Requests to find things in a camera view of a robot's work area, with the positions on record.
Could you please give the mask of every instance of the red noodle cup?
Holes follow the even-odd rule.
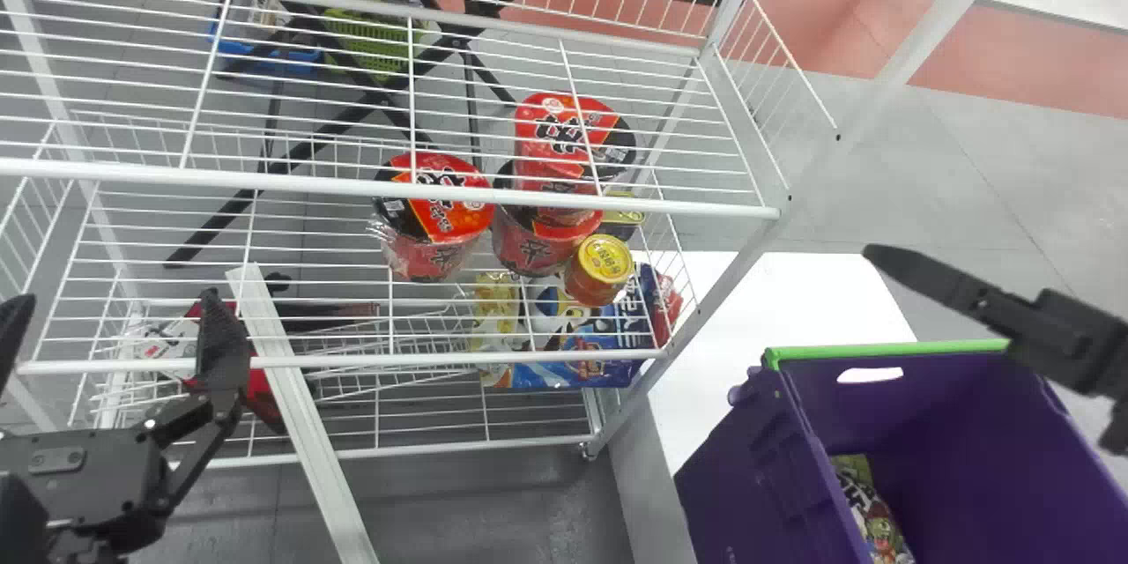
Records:
[[[399,155],[385,164],[376,179],[411,182],[411,155]],[[448,187],[490,187],[475,166],[435,151],[416,151],[415,183]],[[372,200],[384,255],[391,271],[412,282],[440,282],[457,270],[494,215],[491,203],[459,200]]]
[[[580,126],[580,111],[584,115]],[[601,184],[623,174],[635,161],[635,138],[619,115],[594,98],[539,91],[517,109],[513,171],[518,190],[596,195],[592,162]],[[588,131],[588,143],[583,131]],[[540,208],[540,215],[579,223],[590,210]]]
[[[511,187],[511,164],[494,177],[499,190]],[[499,205],[494,214],[493,250],[502,266],[526,277],[545,277],[564,268],[576,247],[599,228],[602,211],[592,211],[581,223],[557,223],[539,215],[543,208]]]

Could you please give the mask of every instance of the purple bin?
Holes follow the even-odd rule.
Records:
[[[999,352],[768,365],[675,478],[699,564],[873,564],[828,453],[867,456],[919,564],[1128,563],[1123,492]],[[837,382],[888,367],[902,378]]]

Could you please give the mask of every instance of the snack bag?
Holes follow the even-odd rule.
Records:
[[[223,34],[233,38],[270,38],[290,19],[293,15],[276,0],[231,0]],[[311,45],[312,38],[302,34],[299,42]]]
[[[873,564],[914,564],[901,529],[893,520],[889,505],[873,488],[870,462],[863,455],[830,457],[838,485],[846,496],[862,539],[870,547]]]
[[[475,279],[474,299],[470,352],[519,351],[527,346],[526,332],[518,323],[521,287],[515,275],[510,272],[484,272]],[[484,364],[478,370],[485,385],[510,381],[508,363]]]
[[[556,388],[625,388],[637,374],[644,360],[600,361],[598,351],[649,349],[654,346],[650,336],[650,319],[672,312],[677,320],[681,298],[666,283],[667,307],[658,302],[661,297],[662,275],[652,275],[650,265],[642,265],[640,275],[631,277],[623,294],[613,303],[588,308],[571,298],[558,282],[539,291],[530,310],[534,325],[556,324],[558,331],[545,344],[544,351],[592,351],[591,361],[494,364],[483,369],[482,382],[487,388],[537,390]],[[658,323],[654,323],[655,332]]]

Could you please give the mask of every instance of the red object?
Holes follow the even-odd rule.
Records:
[[[654,272],[658,279],[658,293],[653,300],[650,321],[654,327],[654,346],[662,347],[670,340],[670,329],[678,324],[681,315],[681,296],[673,290],[673,279]]]
[[[511,187],[510,167],[505,164],[494,178],[499,190]],[[527,277],[545,277],[558,272],[603,220],[602,211],[592,211],[583,222],[570,226],[540,215],[544,208],[499,206],[501,210],[494,215],[492,227],[494,255],[505,268]]]
[[[376,179],[411,182],[411,155],[385,164]],[[490,187],[475,166],[457,157],[416,151],[415,183],[448,187]],[[462,264],[494,215],[492,203],[451,200],[377,199],[377,214],[386,226],[384,254],[396,275],[412,282],[439,282]]]
[[[619,115],[594,98],[581,97],[576,111],[572,95],[539,91],[521,103],[514,118],[518,159],[513,161],[513,171],[520,177],[518,190],[596,195],[592,162],[600,182],[615,178],[634,162],[634,134]],[[540,208],[540,215],[557,222],[580,223],[590,218],[591,211]]]
[[[236,311],[237,303],[224,303],[231,311]],[[200,302],[196,302],[192,305],[192,308],[184,316],[199,319],[201,315],[202,308],[200,307]],[[250,356],[258,356],[253,346],[250,347]],[[191,391],[195,391],[199,388],[194,378],[185,379],[184,384]],[[282,421],[282,412],[279,412],[277,403],[274,402],[274,394],[271,393],[271,385],[266,380],[266,372],[263,372],[262,369],[252,369],[249,377],[247,377],[247,408],[254,412],[271,431],[277,434],[285,434],[285,423]]]

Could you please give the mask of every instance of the orange jar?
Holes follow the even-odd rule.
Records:
[[[564,270],[564,290],[585,307],[606,307],[634,272],[626,243],[605,233],[588,236]]]

